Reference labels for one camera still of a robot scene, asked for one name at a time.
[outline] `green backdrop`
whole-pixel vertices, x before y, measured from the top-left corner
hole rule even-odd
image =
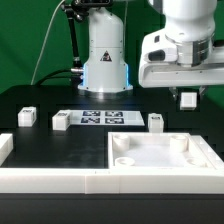
[[[60,0],[0,1],[0,92],[7,88],[30,84],[51,16]],[[124,20],[125,2],[110,9]],[[224,39],[224,2],[218,2],[215,13],[215,39]],[[155,12],[147,0],[130,1],[126,29],[126,56],[130,65],[130,82],[136,86],[141,43],[144,35],[162,28],[164,17]],[[88,58],[88,22],[76,24],[80,56]],[[72,65],[71,41],[67,19],[58,11],[36,80],[57,69]],[[69,81],[48,81],[48,84],[69,84]],[[207,95],[224,107],[224,88],[210,87]]]

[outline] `white tray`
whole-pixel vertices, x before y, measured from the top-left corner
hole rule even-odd
[[[171,139],[175,139],[175,137],[183,137],[185,140],[184,151],[180,152],[177,148],[178,145],[176,148],[170,145]],[[217,161],[222,164],[222,160],[218,156],[208,158],[200,147],[200,142],[198,144],[196,139],[187,133],[109,133],[108,150],[109,168],[112,169],[216,169]]]

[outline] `white block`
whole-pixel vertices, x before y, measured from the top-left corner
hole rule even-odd
[[[71,111],[60,110],[53,118],[53,130],[66,131],[71,124]]]
[[[197,107],[197,93],[181,93],[180,109],[194,110]]]
[[[0,135],[0,166],[8,157],[12,149],[13,149],[12,134],[1,134]]]
[[[18,113],[19,127],[32,127],[36,119],[36,107],[23,107],[23,109]]]
[[[148,115],[148,127],[150,133],[163,133],[164,121],[161,114]]]

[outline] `black table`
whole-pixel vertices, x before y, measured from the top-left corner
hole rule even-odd
[[[131,97],[98,100],[65,86],[15,86],[0,95],[0,132],[13,133],[5,168],[107,168],[109,131],[146,132],[149,113],[162,114],[166,132],[201,135],[223,158],[223,110],[207,97],[195,111],[180,111],[168,89],[136,89]],[[36,106],[32,128],[18,128],[17,114]],[[71,126],[52,131],[61,109],[141,111],[146,126]],[[1,223],[223,223],[223,195],[1,194]]]

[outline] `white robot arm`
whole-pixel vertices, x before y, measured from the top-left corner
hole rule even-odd
[[[164,29],[144,38],[143,87],[223,84],[224,49],[213,47],[217,0],[148,0],[166,16]]]

